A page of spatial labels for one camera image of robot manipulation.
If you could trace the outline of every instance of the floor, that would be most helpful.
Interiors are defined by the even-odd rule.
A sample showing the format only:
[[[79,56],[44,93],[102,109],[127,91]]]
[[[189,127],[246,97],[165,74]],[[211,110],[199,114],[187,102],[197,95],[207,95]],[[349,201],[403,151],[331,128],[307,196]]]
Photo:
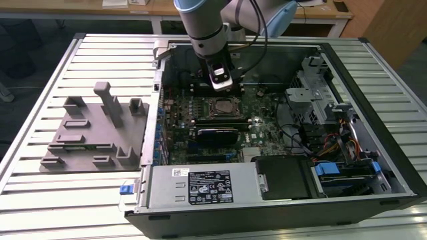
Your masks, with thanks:
[[[54,20],[38,19],[34,20],[34,24],[44,42],[43,47],[30,52],[38,69],[36,73],[27,78],[15,80],[8,78],[0,71],[0,81],[15,95],[15,101],[11,103],[0,100],[0,160],[10,147],[7,143],[14,141],[75,33],[153,34],[151,23],[149,21],[67,20],[64,22],[64,29],[59,29]],[[165,34],[186,33],[182,23],[165,22],[163,28]],[[0,27],[0,37],[4,35],[6,32]],[[413,56],[398,70],[398,73],[425,104],[427,104],[426,66],[427,44],[421,44]]]

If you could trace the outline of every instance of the slotted metal table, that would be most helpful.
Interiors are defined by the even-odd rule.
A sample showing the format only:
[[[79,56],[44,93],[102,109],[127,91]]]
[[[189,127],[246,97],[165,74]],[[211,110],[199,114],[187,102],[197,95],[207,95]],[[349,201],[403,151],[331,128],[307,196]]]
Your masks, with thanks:
[[[119,187],[135,172],[47,174],[39,171],[66,110],[67,96],[101,103],[93,87],[109,80],[111,94],[151,102],[157,76],[157,40],[189,40],[183,35],[87,34],[74,39],[0,164],[2,239],[146,239],[127,222]],[[422,178],[427,179],[427,108],[370,43],[350,38],[279,38],[279,42],[329,42],[377,110]],[[338,86],[342,98],[346,94]],[[385,212],[358,224],[225,234],[197,239],[317,240],[426,239],[427,205]]]

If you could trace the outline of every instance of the power supply label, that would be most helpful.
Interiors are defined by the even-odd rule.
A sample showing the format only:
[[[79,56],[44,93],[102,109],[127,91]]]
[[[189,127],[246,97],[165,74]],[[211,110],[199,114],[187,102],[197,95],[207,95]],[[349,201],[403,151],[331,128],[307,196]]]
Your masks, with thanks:
[[[229,170],[189,173],[189,202],[191,205],[234,202],[233,179]]]

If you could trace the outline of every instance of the motherboard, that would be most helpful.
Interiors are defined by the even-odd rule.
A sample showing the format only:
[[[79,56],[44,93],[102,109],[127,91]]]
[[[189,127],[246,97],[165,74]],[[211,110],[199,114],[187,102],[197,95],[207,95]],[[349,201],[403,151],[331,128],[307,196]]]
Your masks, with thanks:
[[[262,85],[218,95],[166,88],[169,165],[241,163],[251,156],[287,155],[277,123],[281,96]]]

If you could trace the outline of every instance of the table leg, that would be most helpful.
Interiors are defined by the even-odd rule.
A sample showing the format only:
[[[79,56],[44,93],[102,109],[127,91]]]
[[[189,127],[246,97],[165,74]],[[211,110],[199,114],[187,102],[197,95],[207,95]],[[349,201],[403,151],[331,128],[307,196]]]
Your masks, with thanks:
[[[337,22],[331,28],[331,31],[329,32],[329,35],[327,35],[329,38],[339,38],[342,36],[347,22],[349,22],[349,19],[338,19],[337,20]]]
[[[151,16],[153,34],[162,34],[162,16]]]

